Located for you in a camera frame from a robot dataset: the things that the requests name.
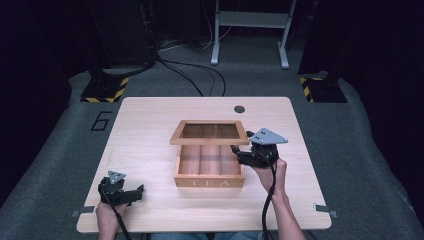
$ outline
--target human hand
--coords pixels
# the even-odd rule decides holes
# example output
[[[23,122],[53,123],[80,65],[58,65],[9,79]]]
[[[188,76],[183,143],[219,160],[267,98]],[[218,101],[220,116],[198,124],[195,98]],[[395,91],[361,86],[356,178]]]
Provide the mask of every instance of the human hand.
[[[127,204],[115,206],[116,211],[121,215],[121,217],[124,216],[126,208]],[[99,227],[99,239],[115,239],[115,234],[119,228],[119,223],[112,208],[108,204],[101,202],[97,206],[96,215],[97,226]]]
[[[276,181],[275,181],[275,193],[277,193],[280,196],[286,196],[286,190],[285,190],[285,182],[286,182],[286,170],[287,170],[287,163],[286,161],[282,160],[281,158],[277,159],[277,161],[274,163],[274,169],[276,169]],[[273,176],[271,168],[253,168],[255,172],[259,176],[259,180],[262,183],[262,186],[265,188],[266,191],[269,191],[269,189],[272,186],[273,182]]]

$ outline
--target speaker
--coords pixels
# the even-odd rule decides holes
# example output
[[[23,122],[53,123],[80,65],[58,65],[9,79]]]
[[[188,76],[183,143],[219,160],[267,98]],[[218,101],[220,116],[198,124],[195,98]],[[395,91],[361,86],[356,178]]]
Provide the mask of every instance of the speaker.
[[[145,66],[157,54],[151,0],[87,0],[110,66]]]

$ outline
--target black cable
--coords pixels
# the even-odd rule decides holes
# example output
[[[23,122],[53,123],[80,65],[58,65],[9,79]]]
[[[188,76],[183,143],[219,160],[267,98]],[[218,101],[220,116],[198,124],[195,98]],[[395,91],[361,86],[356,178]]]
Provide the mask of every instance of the black cable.
[[[168,69],[170,69],[170,70],[172,70],[172,71],[174,71],[174,72],[176,72],[176,73],[180,74],[180,75],[181,75],[181,76],[183,76],[185,79],[187,79],[187,80],[191,83],[191,85],[193,85],[193,87],[194,87],[194,88],[196,88],[196,90],[197,90],[197,92],[200,94],[200,96],[202,96],[202,97],[203,97],[203,93],[202,93],[202,91],[200,91],[200,89],[197,87],[197,85],[193,82],[193,80],[191,80],[191,78],[190,78],[187,74],[185,74],[183,71],[181,71],[181,70],[179,70],[179,69],[177,69],[177,68],[175,68],[175,67],[173,67],[173,66],[171,66],[171,65],[167,64],[167,63],[166,63],[166,61],[162,60],[162,59],[159,57],[159,55],[158,55],[158,57],[157,57],[157,60],[158,60],[158,62],[162,63],[162,65],[164,65],[164,66],[165,66],[165,67],[167,67]]]
[[[102,186],[102,193],[103,193],[103,196],[105,196],[107,202],[109,203],[109,206],[112,208],[113,212],[115,213],[116,219],[118,220],[119,226],[121,227],[122,232],[124,233],[125,239],[131,240],[131,237],[128,233],[128,230],[125,227],[124,221],[122,220],[121,214],[119,214],[118,211],[116,211],[115,206],[113,206],[113,204],[110,202],[109,198],[106,196],[106,193],[105,193],[103,186]]]
[[[180,64],[180,65],[191,66],[191,67],[198,67],[198,68],[201,68],[201,69],[204,69],[204,70],[207,69],[207,70],[210,70],[210,71],[215,72],[216,74],[218,74],[221,77],[222,83],[224,85],[224,89],[223,89],[223,92],[222,92],[222,95],[221,96],[223,97],[225,95],[225,92],[226,92],[226,89],[227,89],[227,84],[225,82],[224,76],[222,76],[222,74],[220,72],[218,72],[217,70],[215,70],[213,68],[210,68],[210,67],[205,67],[205,66],[202,66],[202,65],[197,65],[197,64],[174,62],[174,61],[169,61],[169,60],[165,60],[165,59],[162,59],[162,58],[159,58],[159,59],[160,59],[160,61],[163,61],[163,62],[166,62],[166,63],[173,63],[173,64]]]
[[[276,176],[277,175],[277,165],[275,165],[275,169],[274,169],[274,166],[272,166],[269,159],[263,153],[261,153],[260,151],[258,151],[258,153],[260,155],[262,155],[262,157],[264,157],[268,161],[268,165],[271,168],[271,172],[272,172],[272,185],[268,190],[268,196],[265,200],[264,208],[262,210],[262,230],[264,232],[265,240],[268,240],[268,236],[271,236],[271,239],[273,239],[273,237],[268,232],[268,229],[266,227],[266,213],[268,211],[269,204],[271,203],[272,196],[274,195],[274,191],[275,191],[275,184],[277,182],[277,176]]]

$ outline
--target wooden table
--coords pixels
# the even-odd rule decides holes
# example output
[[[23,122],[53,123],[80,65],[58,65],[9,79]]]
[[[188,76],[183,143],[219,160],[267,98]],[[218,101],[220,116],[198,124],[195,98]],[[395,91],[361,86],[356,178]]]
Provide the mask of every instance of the wooden table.
[[[236,113],[234,107],[245,107]],[[124,189],[144,184],[141,201],[127,209],[129,232],[197,232],[262,230],[266,199],[256,173],[245,168],[243,188],[177,188],[174,169],[176,145],[169,140],[180,120],[240,120],[246,130],[265,127],[289,142],[278,144],[287,161],[286,191],[302,229],[326,229],[326,205],[306,149],[293,107],[285,97],[131,97],[122,102],[85,206],[97,206],[97,186],[109,170],[125,173]],[[277,229],[272,204],[267,226]],[[77,229],[98,232],[95,213],[81,214]]]

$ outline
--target wooden box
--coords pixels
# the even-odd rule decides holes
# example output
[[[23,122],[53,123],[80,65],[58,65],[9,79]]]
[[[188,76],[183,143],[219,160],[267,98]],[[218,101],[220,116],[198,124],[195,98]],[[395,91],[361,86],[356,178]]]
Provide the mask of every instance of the wooden box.
[[[170,140],[179,145],[177,187],[243,187],[244,165],[230,145],[249,143],[240,121],[181,121]]]

